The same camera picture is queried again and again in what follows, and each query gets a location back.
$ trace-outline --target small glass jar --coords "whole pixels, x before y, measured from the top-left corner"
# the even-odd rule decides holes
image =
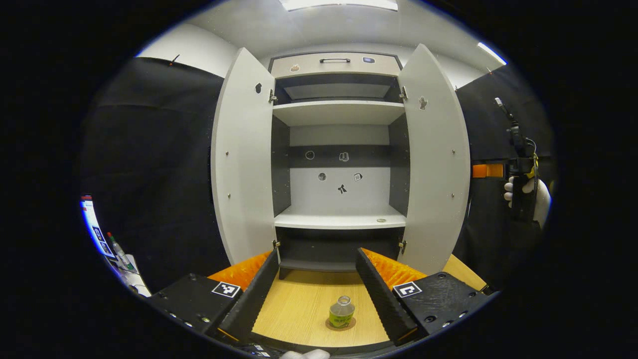
[[[337,303],[330,307],[330,325],[335,328],[343,328],[350,325],[355,306],[350,301],[349,296],[340,296]]]

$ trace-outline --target hand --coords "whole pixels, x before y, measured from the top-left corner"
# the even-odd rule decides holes
[[[509,208],[512,207],[512,191],[514,190],[514,177],[510,177],[508,183],[505,184],[505,200],[509,203],[507,206]],[[525,186],[523,186],[523,193],[530,193],[534,190],[534,179],[530,179]],[[536,206],[534,206],[534,217],[533,220],[537,221],[540,224],[540,227],[543,228],[545,225],[545,221],[547,220],[547,214],[549,214],[549,207],[552,202],[552,197],[549,195],[549,191],[545,183],[538,179],[538,192],[536,193]]]
[[[321,349],[309,351],[306,354],[299,354],[296,351],[287,351],[281,359],[329,359],[330,353]]]

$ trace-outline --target ceiling light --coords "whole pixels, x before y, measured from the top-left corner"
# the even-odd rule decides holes
[[[279,2],[288,11],[323,5],[362,5],[399,11],[396,0],[279,0]]]
[[[501,64],[507,65],[505,60],[503,60],[499,55],[497,55],[494,51],[492,51],[492,49],[490,49],[489,47],[485,46],[482,42],[478,43],[478,47],[480,47],[481,49],[485,50],[486,53],[492,55],[492,57],[497,59],[498,62],[500,62]]]

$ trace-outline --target drawer handle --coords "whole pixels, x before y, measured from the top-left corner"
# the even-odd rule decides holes
[[[321,60],[319,60],[319,62],[323,63],[326,60],[343,60],[343,61],[346,61],[347,63],[350,62],[350,59],[342,59],[342,58],[338,58],[338,57],[335,57],[335,58],[332,58],[332,59],[321,59]]]

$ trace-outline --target jar lid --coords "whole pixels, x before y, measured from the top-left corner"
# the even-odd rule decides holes
[[[347,295],[340,296],[337,300],[337,303],[339,303],[340,305],[348,305],[350,304],[350,297]]]

